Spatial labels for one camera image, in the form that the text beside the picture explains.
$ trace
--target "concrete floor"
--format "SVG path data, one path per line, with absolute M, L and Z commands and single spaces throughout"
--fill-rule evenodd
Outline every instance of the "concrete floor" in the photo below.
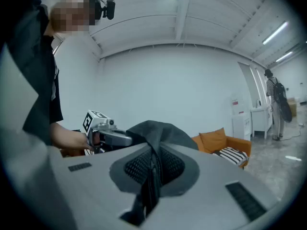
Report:
M 245 170 L 265 183 L 280 199 L 294 191 L 302 182 L 307 170 L 307 105 L 297 107 L 297 117 L 286 123 L 284 137 L 289 140 L 272 140 L 272 128 L 264 139 L 264 132 L 258 132 L 251 138 L 252 149 Z M 293 156 L 302 161 L 286 158 Z

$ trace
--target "black shirt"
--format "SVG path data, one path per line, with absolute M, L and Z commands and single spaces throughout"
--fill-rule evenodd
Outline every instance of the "black shirt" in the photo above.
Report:
M 46 7 L 40 3 L 40 0 L 34 0 L 27 8 L 12 29 L 7 44 L 17 67 L 38 94 L 23 129 L 51 145 L 50 124 L 63 120 L 63 117 L 59 71 L 51 47 L 53 37 L 44 35 L 48 17 Z

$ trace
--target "person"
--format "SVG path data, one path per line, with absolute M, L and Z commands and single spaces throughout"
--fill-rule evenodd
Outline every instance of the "person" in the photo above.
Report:
M 278 83 L 279 80 L 276 77 L 273 77 L 273 73 L 270 69 L 265 70 L 264 74 L 267 80 L 267 96 L 271 97 L 271 106 L 273 109 L 273 140 L 280 140 L 283 137 L 283 129 L 284 129 L 284 119 L 279 109 L 278 103 L 274 98 L 274 84 Z
M 85 133 L 70 131 L 57 122 L 63 120 L 59 99 L 59 69 L 51 42 L 55 33 L 86 31 L 101 17 L 99 0 L 61 0 L 47 15 L 41 0 L 32 0 L 18 23 L 8 33 L 6 43 L 12 58 L 38 98 L 28 114 L 23 130 L 46 145 L 60 149 L 90 149 Z M 95 133 L 94 144 L 99 144 Z

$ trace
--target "backpack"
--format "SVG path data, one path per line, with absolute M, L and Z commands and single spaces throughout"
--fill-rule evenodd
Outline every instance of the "backpack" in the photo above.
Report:
M 273 89 L 274 99 L 279 106 L 279 110 L 283 116 L 283 120 L 287 123 L 290 123 L 292 121 L 292 112 L 289 103 L 287 102 L 286 91 L 284 89 L 284 86 L 278 82 L 277 78 L 276 78 L 276 84 L 272 81 L 272 79 L 269 80 L 274 85 Z

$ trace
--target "white cabinet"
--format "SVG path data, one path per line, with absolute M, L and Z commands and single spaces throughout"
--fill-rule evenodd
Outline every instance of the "white cabinet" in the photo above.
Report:
M 253 137 L 255 131 L 264 131 L 264 138 L 267 138 L 267 132 L 272 126 L 272 108 L 270 105 L 253 108 L 251 111 Z
M 250 140 L 249 113 L 233 115 L 232 124 L 235 138 Z

